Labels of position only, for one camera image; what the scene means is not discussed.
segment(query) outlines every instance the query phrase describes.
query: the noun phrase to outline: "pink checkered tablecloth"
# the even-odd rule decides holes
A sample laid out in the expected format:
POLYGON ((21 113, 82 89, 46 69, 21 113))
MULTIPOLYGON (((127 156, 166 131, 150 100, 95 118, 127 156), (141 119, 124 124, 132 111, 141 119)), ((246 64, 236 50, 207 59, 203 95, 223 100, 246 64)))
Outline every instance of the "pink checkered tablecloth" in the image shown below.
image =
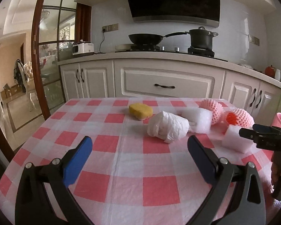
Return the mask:
MULTIPOLYGON (((93 151, 69 189, 96 225, 184 225, 210 190, 187 150, 191 133, 171 144, 150 137, 146 133, 148 119, 135 120, 128 114, 128 105, 143 102, 152 106, 154 114, 162 110, 180 114, 185 107, 197 107, 201 100, 144 97, 68 101, 26 141, 9 164, 0 180, 0 209, 14 224, 17 188, 25 163, 48 164, 89 136, 93 151)), ((225 110, 233 107, 226 100, 217 101, 225 110)), ((281 204, 269 195, 272 153, 254 148, 242 154, 223 148, 225 130, 218 124, 210 134, 196 136, 218 157, 234 164, 255 163, 264 186, 267 217, 271 218, 281 204)), ((231 185, 217 218, 224 214, 233 188, 231 185)), ((56 213, 63 217, 58 208, 56 213)))

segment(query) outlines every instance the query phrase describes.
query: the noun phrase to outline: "yellow sponge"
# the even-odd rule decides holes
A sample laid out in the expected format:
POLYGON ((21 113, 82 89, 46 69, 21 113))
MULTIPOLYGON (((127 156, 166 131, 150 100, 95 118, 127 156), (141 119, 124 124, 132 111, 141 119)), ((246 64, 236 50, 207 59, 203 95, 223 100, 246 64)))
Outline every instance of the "yellow sponge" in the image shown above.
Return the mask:
POLYGON ((134 103, 129 105, 129 113, 138 120, 144 120, 153 115, 153 108, 143 103, 134 103))

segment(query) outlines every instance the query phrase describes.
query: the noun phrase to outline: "pot handle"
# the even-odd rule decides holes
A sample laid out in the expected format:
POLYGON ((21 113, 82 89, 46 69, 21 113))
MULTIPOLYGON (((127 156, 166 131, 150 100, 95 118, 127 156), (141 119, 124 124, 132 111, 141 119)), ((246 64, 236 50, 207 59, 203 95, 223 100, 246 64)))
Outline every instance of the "pot handle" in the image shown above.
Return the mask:
POLYGON ((174 36, 174 35, 187 35, 187 33, 186 32, 175 32, 175 33, 165 35, 164 37, 170 37, 170 36, 174 36))

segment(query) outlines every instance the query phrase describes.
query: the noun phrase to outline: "glass door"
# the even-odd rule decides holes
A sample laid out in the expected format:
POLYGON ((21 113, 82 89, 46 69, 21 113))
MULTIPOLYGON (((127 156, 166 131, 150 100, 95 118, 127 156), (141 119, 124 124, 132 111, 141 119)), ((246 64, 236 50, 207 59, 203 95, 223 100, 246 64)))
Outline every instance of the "glass door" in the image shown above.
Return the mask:
POLYGON ((36 23, 38 26, 35 28, 36 33, 32 34, 35 54, 32 56, 32 64, 34 74, 40 74, 38 79, 34 75, 34 81, 42 113, 47 119, 65 103, 57 62, 72 53, 75 41, 76 2, 43 0, 38 8, 41 14, 36 15, 36 10, 32 33, 36 23))

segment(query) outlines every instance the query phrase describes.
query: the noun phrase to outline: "countertop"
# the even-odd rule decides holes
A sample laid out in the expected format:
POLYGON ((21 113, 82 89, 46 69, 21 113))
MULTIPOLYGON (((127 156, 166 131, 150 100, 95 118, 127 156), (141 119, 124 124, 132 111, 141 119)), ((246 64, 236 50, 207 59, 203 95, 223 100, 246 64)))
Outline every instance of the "countertop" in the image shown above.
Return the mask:
POLYGON ((95 54, 92 56, 85 56, 79 58, 72 58, 64 61, 58 62, 58 65, 84 62, 84 61, 93 61, 93 60, 102 60, 102 59, 120 59, 120 58, 148 58, 148 59, 165 59, 165 60, 174 60, 174 61, 184 61, 190 63, 204 64, 213 67, 219 67, 227 70, 232 70, 238 73, 243 73, 259 80, 263 80, 267 83, 275 85, 281 88, 281 82, 277 81, 263 73, 257 72, 255 70, 239 66, 234 63, 225 62, 222 60, 217 60, 214 58, 206 58, 195 55, 180 54, 180 53, 171 53, 171 52, 111 52, 104 54, 95 54))

